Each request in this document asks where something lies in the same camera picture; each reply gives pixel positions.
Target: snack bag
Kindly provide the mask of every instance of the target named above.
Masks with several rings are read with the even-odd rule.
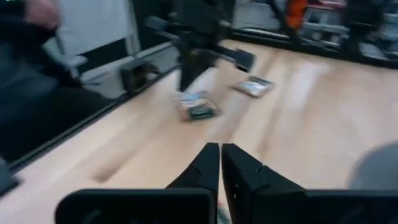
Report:
[[[254,76],[249,76],[246,80],[240,81],[233,86],[235,90],[256,98],[262,97],[273,87],[274,83]]]
[[[213,118],[221,113],[206,91],[181,93],[177,100],[177,108],[183,121]]]

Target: light wood surface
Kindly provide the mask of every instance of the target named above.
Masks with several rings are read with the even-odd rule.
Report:
[[[256,54],[251,74],[276,87],[260,99],[234,91],[247,74],[220,61],[190,91],[209,91],[223,114],[183,123],[174,72],[20,171],[24,183],[0,200],[1,222],[53,223],[58,202],[82,188],[165,187],[206,142],[233,142],[303,187],[346,188],[366,153],[398,138],[396,71],[224,45]]]

